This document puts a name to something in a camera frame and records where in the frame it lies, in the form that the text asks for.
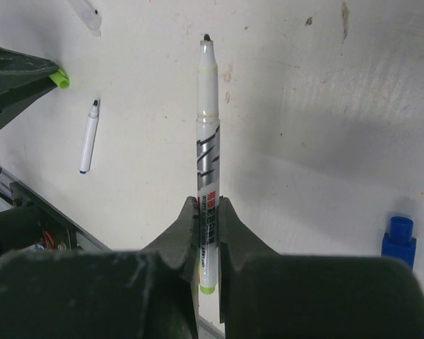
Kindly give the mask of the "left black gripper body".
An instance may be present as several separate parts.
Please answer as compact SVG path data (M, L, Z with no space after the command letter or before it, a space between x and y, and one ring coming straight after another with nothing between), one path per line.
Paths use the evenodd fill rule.
M49 59L0 47L0 130L57 87L50 76L58 70Z

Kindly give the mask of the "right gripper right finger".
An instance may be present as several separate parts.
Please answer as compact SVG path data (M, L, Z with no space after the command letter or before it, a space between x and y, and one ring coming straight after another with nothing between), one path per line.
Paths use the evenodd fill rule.
M227 338L424 338L424 294L395 259L280 254L219 203Z

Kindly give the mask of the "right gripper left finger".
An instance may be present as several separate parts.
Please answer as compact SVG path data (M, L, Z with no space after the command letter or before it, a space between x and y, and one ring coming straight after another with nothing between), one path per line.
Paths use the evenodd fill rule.
M0 338L196 338L196 199L138 251L12 251L0 258Z

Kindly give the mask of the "light green pen cap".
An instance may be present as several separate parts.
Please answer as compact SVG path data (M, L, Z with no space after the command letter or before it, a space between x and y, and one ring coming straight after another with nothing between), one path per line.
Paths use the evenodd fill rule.
M69 78L62 69L59 69L57 72L49 75L49 78L61 89L67 89L70 86Z

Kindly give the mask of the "white pen blue tip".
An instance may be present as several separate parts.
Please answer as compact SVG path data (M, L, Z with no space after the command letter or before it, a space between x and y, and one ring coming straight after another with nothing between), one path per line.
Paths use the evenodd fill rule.
M95 142L95 135L98 127L99 120L99 99L93 101L93 105L88 114L86 129L83 138L83 146L81 152L81 159L78 166L78 171L81 174L86 174L90 170L93 147Z

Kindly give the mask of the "white pen clear cap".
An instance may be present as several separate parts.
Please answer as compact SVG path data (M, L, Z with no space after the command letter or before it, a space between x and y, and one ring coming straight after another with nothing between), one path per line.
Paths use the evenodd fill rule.
M218 282L220 119L218 65L209 34L200 41L197 67L196 178L199 207L199 288L205 295Z

